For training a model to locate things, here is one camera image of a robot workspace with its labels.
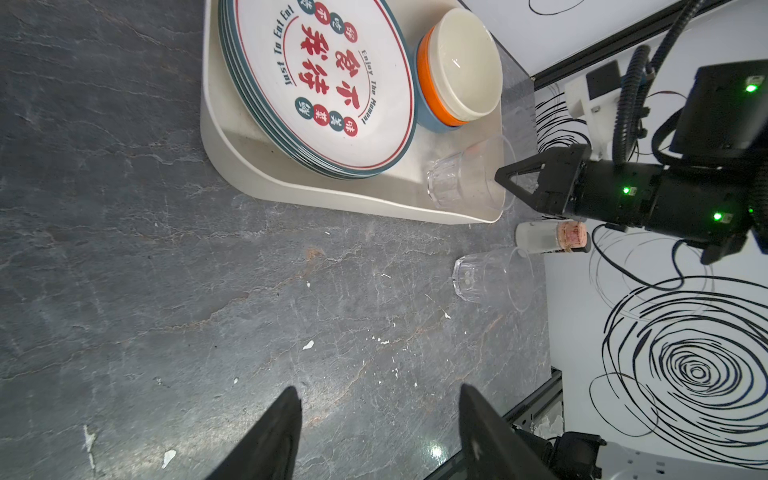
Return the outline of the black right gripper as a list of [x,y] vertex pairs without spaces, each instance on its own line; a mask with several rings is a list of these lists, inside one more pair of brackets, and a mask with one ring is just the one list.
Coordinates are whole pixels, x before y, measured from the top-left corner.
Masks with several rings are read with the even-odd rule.
[[686,104],[654,133],[654,164],[593,161],[556,147],[499,168],[494,180],[549,215],[677,237],[712,264],[749,235],[767,249],[767,63],[698,69]]

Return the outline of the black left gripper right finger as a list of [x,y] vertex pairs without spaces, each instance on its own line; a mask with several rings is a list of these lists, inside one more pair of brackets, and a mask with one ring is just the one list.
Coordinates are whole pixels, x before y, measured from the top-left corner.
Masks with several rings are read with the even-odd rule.
[[469,384],[462,384],[460,389],[459,432],[468,479],[555,479],[482,394]]

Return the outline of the orange bowl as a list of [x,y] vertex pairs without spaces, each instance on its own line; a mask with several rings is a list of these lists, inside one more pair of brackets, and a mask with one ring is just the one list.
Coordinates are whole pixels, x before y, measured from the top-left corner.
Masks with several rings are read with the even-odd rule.
[[439,95],[429,64],[429,42],[434,30],[435,28],[430,29],[416,47],[414,56],[416,78],[426,111],[436,119],[438,131],[457,129],[466,125],[467,121],[459,120],[448,110]]

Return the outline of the cream plastic bin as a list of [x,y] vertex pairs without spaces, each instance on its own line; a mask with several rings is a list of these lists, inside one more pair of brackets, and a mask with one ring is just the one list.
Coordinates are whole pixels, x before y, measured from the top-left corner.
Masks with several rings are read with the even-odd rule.
[[225,65],[217,2],[206,2],[204,12],[200,133],[211,163],[232,186],[262,200],[446,225],[499,219],[487,207],[437,208],[426,180],[430,163],[501,133],[499,109],[448,133],[417,127],[409,150],[389,170],[370,179],[333,179],[285,155],[257,125]]

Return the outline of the clear plastic cup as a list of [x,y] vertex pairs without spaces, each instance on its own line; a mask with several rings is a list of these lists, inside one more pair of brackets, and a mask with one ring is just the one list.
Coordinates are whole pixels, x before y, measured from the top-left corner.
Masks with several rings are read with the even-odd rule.
[[454,263],[452,283],[464,301],[525,312],[535,290],[532,261],[518,247],[468,254]]
[[516,159],[509,140],[495,135],[433,162],[426,170],[426,191],[438,209],[498,217],[514,196],[495,180],[497,171]]

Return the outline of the blue bowl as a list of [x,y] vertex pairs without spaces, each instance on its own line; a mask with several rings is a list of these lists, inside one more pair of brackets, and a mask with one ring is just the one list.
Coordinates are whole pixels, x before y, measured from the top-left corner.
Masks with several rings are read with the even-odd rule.
[[426,103],[425,97],[419,88],[416,89],[415,98],[416,120],[420,126],[435,133],[447,133],[456,130],[456,127],[444,124],[435,116]]

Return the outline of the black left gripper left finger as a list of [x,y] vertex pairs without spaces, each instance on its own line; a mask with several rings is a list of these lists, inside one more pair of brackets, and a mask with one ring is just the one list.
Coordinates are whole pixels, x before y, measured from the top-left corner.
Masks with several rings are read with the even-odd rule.
[[301,425],[301,400],[289,386],[207,479],[292,479]]

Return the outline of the pink lid glass jar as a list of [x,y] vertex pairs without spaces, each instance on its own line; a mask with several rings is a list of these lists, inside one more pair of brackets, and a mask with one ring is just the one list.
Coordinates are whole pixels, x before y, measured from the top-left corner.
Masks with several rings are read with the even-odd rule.
[[516,245],[529,254],[589,253],[592,240],[578,221],[535,221],[518,224]]

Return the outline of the green rim plate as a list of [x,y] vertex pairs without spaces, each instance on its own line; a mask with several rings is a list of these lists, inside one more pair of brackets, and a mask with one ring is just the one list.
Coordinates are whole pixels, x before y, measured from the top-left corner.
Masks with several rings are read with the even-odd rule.
[[219,39],[223,57],[240,99],[254,122],[261,128],[267,138],[282,153],[298,164],[328,178],[339,180],[368,179],[382,173],[382,170],[349,171],[339,166],[333,166],[325,160],[315,160],[307,148],[293,144],[289,135],[285,135],[279,127],[279,122],[274,122],[271,114],[265,113],[260,109],[257,92],[251,88],[250,82],[247,80],[247,74],[241,66],[236,52],[233,30],[228,26],[227,14],[229,4],[230,1],[220,1],[217,8]]

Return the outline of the cream bowl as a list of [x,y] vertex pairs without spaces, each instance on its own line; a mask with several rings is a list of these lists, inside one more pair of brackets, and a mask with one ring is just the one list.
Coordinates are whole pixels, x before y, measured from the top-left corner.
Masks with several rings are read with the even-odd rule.
[[432,28],[429,64],[448,110],[467,123],[492,113],[500,102],[503,72],[495,41],[482,21],[454,8]]

